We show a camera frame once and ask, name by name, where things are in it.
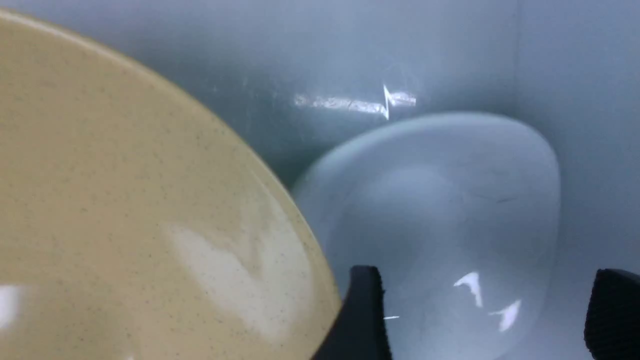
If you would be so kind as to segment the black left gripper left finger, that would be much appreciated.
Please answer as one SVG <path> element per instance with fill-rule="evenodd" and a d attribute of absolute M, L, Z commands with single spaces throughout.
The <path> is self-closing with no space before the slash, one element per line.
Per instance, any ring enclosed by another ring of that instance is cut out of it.
<path fill-rule="evenodd" d="M 384 288 L 375 266 L 356 265 L 349 272 L 342 307 L 313 360 L 391 360 L 384 319 Z"/>

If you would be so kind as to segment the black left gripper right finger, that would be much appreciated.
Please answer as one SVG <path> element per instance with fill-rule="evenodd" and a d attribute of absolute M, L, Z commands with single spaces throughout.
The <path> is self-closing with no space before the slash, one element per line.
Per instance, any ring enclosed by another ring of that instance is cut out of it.
<path fill-rule="evenodd" d="M 583 329 L 595 360 L 640 358 L 640 278 L 624 269 L 598 269 Z"/>

